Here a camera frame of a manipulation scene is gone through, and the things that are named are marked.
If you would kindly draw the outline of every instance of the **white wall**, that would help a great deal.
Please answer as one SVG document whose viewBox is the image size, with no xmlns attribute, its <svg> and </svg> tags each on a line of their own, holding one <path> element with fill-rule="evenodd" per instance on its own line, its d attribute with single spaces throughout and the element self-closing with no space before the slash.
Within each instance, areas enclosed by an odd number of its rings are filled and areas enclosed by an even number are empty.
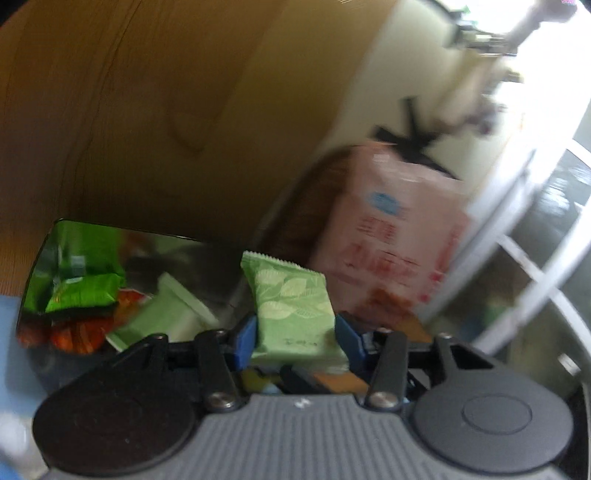
<svg viewBox="0 0 591 480">
<path fill-rule="evenodd" d="M 406 96 L 418 96 L 421 123 L 428 125 L 462 61 L 462 52 L 443 47 L 452 31 L 452 25 L 428 2 L 400 0 L 366 55 L 318 154 L 363 141 L 374 125 L 405 134 L 400 99 Z M 428 149 L 429 155 L 466 182 L 469 192 L 477 191 L 517 130 L 522 106 L 515 92 L 522 87 L 507 85 L 500 92 L 509 110 L 502 114 L 501 127 L 494 136 L 478 138 L 468 128 L 460 137 L 445 136 Z"/>
</svg>

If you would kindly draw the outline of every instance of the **snack packet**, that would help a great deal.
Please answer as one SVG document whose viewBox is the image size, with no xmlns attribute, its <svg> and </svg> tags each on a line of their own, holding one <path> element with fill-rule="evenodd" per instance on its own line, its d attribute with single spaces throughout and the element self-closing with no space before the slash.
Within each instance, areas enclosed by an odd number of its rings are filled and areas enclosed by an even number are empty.
<svg viewBox="0 0 591 480">
<path fill-rule="evenodd" d="M 59 276 L 115 273 L 125 278 L 119 259 L 121 230 L 105 225 L 61 220 L 56 223 Z"/>
<path fill-rule="evenodd" d="M 58 283 L 46 313 L 115 305 L 122 279 L 117 274 L 69 278 Z"/>
<path fill-rule="evenodd" d="M 241 267 L 257 307 L 255 362 L 312 369 L 347 366 L 336 343 L 324 275 L 254 252 L 244 252 Z"/>
<path fill-rule="evenodd" d="M 310 268 L 325 274 L 337 312 L 395 328 L 442 281 L 467 225 L 462 182 L 377 142 L 356 147 L 350 162 Z"/>
</svg>

